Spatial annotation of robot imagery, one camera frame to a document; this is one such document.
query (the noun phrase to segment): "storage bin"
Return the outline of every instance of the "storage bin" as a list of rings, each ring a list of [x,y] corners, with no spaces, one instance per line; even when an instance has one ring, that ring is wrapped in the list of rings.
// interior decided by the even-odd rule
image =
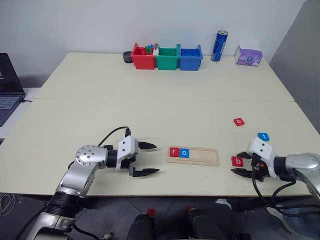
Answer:
[[[152,53],[147,54],[146,49],[142,46],[139,46],[138,43],[134,44],[131,58],[135,65],[136,69],[155,69],[156,58],[153,55],[154,47],[152,48]]]
[[[159,70],[176,70],[179,65],[180,44],[176,48],[159,47],[159,53],[155,56],[156,64]]]
[[[196,49],[181,48],[179,56],[180,70],[198,71],[202,59],[203,55],[200,45]]]

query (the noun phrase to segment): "laptop keyboard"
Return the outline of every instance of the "laptop keyboard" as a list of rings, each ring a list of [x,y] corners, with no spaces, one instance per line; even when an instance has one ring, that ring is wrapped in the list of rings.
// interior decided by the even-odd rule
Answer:
[[[19,98],[19,96],[0,96],[0,110],[11,109]]]

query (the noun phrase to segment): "white table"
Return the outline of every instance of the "white table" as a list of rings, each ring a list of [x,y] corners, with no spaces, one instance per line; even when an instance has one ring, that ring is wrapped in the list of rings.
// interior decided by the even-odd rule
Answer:
[[[26,87],[23,89],[25,93],[25,100],[33,101],[37,95],[37,92],[40,90],[40,87]],[[23,113],[27,110],[31,102],[21,102],[14,112],[9,116],[9,118],[5,121],[5,123],[0,127],[0,139],[5,139],[14,126],[16,125],[17,121],[21,118]]]
[[[129,126],[134,137],[158,146],[153,151],[140,151],[137,170],[160,171],[132,178],[128,171],[98,170],[89,195],[256,196],[251,180],[230,169],[231,156],[245,151],[258,132],[267,132],[270,144],[283,156],[320,152],[319,134],[264,61],[259,67],[235,66],[231,57],[225,57],[218,63],[225,74],[218,74],[216,63],[212,65],[206,59],[199,72],[137,71],[132,64],[118,61],[120,57],[84,53],[67,56],[0,148],[0,159],[10,159],[0,168],[0,192],[51,195],[77,149],[98,144],[119,126]],[[112,64],[107,67],[105,82],[99,80],[105,65],[101,62]],[[237,78],[232,78],[235,71]],[[193,81],[186,73],[194,76]],[[189,84],[178,84],[183,81],[179,74]],[[174,87],[164,92],[168,79]],[[122,86],[122,91],[107,86]],[[214,88],[219,91],[210,95]],[[241,94],[230,94],[237,90]],[[256,94],[259,91],[263,100]],[[233,119],[239,117],[245,125],[236,127]],[[117,132],[108,144],[115,144],[123,136],[123,132]],[[167,163],[171,145],[217,149],[220,166]],[[257,184],[264,195],[271,195],[284,182],[267,178]],[[307,188],[299,182],[279,195],[306,194]]]

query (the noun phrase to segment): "purple tissue box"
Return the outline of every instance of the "purple tissue box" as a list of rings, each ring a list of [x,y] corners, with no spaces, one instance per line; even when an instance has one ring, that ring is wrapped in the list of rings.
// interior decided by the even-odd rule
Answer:
[[[257,67],[262,59],[262,52],[255,49],[238,48],[235,56],[235,64]]]

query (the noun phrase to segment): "gray floor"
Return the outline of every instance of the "gray floor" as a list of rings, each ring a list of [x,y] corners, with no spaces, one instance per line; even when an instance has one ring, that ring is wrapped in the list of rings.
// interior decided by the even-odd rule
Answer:
[[[101,237],[113,233],[114,240],[125,240],[137,215],[148,209],[156,209],[158,240],[188,238],[186,208],[196,207],[219,221],[229,233],[249,233],[253,240],[309,240],[310,238],[289,233],[281,222],[262,209],[235,213],[224,204],[214,203],[213,198],[195,197],[103,197],[94,209],[84,209],[77,216],[81,229]],[[44,205],[44,201],[27,196],[17,196],[12,213],[0,217],[0,239],[13,240],[26,221]],[[30,227],[21,239],[25,239]],[[89,236],[76,231],[69,234],[74,240],[90,240]]]

